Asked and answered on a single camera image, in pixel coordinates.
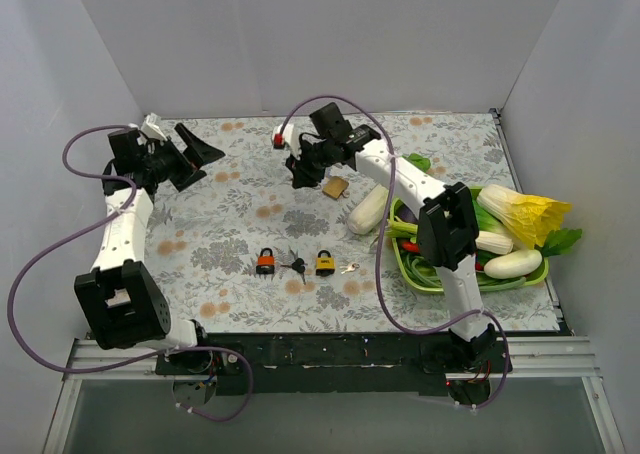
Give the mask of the orange padlock keys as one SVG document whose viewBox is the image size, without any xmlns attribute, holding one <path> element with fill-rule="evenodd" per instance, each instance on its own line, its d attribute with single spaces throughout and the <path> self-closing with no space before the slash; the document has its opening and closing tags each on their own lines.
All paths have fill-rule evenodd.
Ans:
<svg viewBox="0 0 640 454">
<path fill-rule="evenodd" d="M 305 273 L 306 273 L 306 263 L 302 257 L 298 255 L 297 251 L 293 249 L 289 249 L 289 254 L 291 259 L 285 263 L 281 263 L 280 266 L 282 268 L 290 269 L 296 272 L 302 280 L 303 284 L 306 284 Z"/>
</svg>

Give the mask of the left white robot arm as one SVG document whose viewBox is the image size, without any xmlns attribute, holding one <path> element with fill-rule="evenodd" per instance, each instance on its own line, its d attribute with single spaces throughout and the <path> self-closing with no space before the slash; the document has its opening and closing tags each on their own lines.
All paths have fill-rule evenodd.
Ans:
<svg viewBox="0 0 640 454">
<path fill-rule="evenodd" d="M 109 135 L 113 157 L 101 175 L 109 221 L 96 260 L 76 277 L 74 291 L 101 348 L 179 349 L 180 364 L 200 374 L 211 366 L 213 351 L 202 342 L 204 331 L 196 321 L 171 313 L 144 264 L 146 233 L 158 187 L 170 182 L 183 191 L 205 177 L 203 166 L 225 154 L 182 123 L 174 130 L 184 150 L 154 117 Z"/>
</svg>

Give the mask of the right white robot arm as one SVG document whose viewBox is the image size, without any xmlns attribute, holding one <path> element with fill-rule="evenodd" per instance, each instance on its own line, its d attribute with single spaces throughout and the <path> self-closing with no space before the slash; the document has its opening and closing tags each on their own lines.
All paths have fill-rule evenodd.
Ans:
<svg viewBox="0 0 640 454">
<path fill-rule="evenodd" d="M 417 217 L 417 246 L 441 281 L 450 316 L 444 324 L 454 363 L 475 371 L 489 358 L 497 321 L 485 310 L 475 271 L 479 234 L 470 189 L 438 181 L 394 151 L 381 123 L 354 127 L 341 113 L 339 96 L 310 114 L 313 141 L 282 126 L 273 136 L 277 149 L 288 149 L 286 166 L 295 189 L 315 188 L 327 168 L 342 164 L 388 189 L 389 201 L 400 199 Z"/>
</svg>

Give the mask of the yellow padlock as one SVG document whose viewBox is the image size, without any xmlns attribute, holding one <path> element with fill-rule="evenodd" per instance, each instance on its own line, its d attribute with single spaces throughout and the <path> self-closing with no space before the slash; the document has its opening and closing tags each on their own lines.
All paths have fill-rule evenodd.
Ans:
<svg viewBox="0 0 640 454">
<path fill-rule="evenodd" d="M 335 259 L 328 250 L 318 252 L 316 258 L 315 274 L 320 277 L 327 277 L 335 273 Z"/>
</svg>

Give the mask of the yellow padlock keys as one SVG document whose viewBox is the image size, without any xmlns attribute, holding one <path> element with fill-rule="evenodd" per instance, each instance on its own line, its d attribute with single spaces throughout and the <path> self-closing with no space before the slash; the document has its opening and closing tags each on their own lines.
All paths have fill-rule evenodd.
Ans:
<svg viewBox="0 0 640 454">
<path fill-rule="evenodd" d="M 351 262 L 351 263 L 348 263 L 347 265 L 341 266 L 339 268 L 339 271 L 340 271 L 340 274 L 347 274 L 347 273 L 356 272 L 359 268 L 360 268 L 359 263 Z"/>
</svg>

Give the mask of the large brass padlock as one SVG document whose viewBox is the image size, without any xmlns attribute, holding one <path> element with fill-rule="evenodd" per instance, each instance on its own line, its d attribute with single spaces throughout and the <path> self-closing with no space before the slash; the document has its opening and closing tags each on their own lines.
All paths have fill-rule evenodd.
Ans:
<svg viewBox="0 0 640 454">
<path fill-rule="evenodd" d="M 349 187 L 349 182 L 339 176 L 331 176 L 322 188 L 322 192 L 331 199 L 339 199 Z"/>
</svg>

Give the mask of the orange padlock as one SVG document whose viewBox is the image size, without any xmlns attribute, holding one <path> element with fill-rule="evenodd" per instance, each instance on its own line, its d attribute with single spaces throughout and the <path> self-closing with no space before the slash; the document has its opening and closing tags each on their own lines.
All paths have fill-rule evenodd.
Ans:
<svg viewBox="0 0 640 454">
<path fill-rule="evenodd" d="M 275 257 L 270 247 L 261 249 L 256 261 L 255 271 L 259 276 L 273 276 L 275 274 Z"/>
</svg>

